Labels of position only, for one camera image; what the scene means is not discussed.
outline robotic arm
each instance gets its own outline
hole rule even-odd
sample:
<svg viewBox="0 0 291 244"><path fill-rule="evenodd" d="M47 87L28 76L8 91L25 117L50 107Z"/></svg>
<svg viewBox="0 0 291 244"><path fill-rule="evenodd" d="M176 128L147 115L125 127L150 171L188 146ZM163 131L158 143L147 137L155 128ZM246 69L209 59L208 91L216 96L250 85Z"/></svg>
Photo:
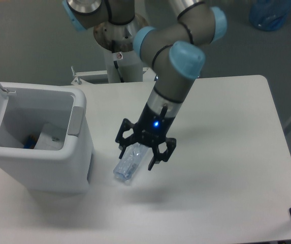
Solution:
<svg viewBox="0 0 291 244"><path fill-rule="evenodd" d="M67 0L63 4L74 15L73 24L82 28L104 21L129 26L135 19L133 0ZM152 67L158 81L139 120L133 124L125 118L115 140L121 149L120 159L136 142L152 148L149 170L160 161L168 161L176 147L176 139L166 135L204 65L205 55L196 46L214 42L227 31L224 13L217 7L209 8L203 0L170 0L170 4L177 24L163 30L146 26L133 36L134 51ZM133 134L124 138L123 133L131 129ZM162 143L167 146L164 152L159 151Z"/></svg>

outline black cable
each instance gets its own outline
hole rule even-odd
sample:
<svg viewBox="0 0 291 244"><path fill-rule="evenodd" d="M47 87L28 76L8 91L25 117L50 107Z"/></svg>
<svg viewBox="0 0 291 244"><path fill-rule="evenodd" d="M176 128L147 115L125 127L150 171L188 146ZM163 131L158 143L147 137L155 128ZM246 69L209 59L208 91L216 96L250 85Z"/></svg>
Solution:
<svg viewBox="0 0 291 244"><path fill-rule="evenodd" d="M111 52L112 52L112 53L115 52L114 49L115 49L115 41L111 41ZM124 81L124 79L123 79L123 76L121 75L121 72L120 72L120 70L119 70L118 62L117 62L116 60L114 60L114 66L115 66L115 68L116 68L116 70L117 70L117 73L118 73L118 76L119 76L120 82L121 82L121 83L125 83L125 81Z"/></svg>

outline table surface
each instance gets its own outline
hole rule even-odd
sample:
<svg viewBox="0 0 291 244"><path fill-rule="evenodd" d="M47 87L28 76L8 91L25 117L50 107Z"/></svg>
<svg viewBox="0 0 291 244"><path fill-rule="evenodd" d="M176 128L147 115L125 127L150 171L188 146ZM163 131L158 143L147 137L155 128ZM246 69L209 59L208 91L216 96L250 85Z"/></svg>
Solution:
<svg viewBox="0 0 291 244"><path fill-rule="evenodd" d="M168 136L177 148L128 184L113 177L123 118L154 82L79 86L94 142L87 194L29 191L0 170L0 243L205 243L291 239L291 157L262 76L196 80Z"/></svg>

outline gray arm segment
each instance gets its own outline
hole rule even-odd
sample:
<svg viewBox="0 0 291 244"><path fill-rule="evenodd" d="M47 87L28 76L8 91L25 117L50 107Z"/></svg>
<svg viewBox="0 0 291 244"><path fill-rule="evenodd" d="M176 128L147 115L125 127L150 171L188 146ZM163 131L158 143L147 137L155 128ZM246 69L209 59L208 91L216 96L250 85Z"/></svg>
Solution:
<svg viewBox="0 0 291 244"><path fill-rule="evenodd" d="M99 7L91 13L79 12L75 9L77 3L67 0L77 21L85 28L89 29L103 22L110 22L115 25L124 25L130 23L135 17L134 0L102 0Z"/></svg>

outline gray floor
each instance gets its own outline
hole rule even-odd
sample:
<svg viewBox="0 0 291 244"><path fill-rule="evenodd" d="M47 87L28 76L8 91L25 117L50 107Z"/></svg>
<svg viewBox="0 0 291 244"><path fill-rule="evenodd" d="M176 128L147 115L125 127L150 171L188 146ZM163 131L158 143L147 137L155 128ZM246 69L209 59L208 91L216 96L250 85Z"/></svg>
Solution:
<svg viewBox="0 0 291 244"><path fill-rule="evenodd" d="M252 1L207 2L226 12L229 29L202 48L203 77L265 76L284 124L291 115L291 13L282 29L262 32L248 21ZM158 28L176 22L167 0L136 0L136 9ZM77 72L105 69L92 30L75 32L61 0L0 2L0 81L67 85L71 65ZM291 133L287 142L291 151Z"/></svg>

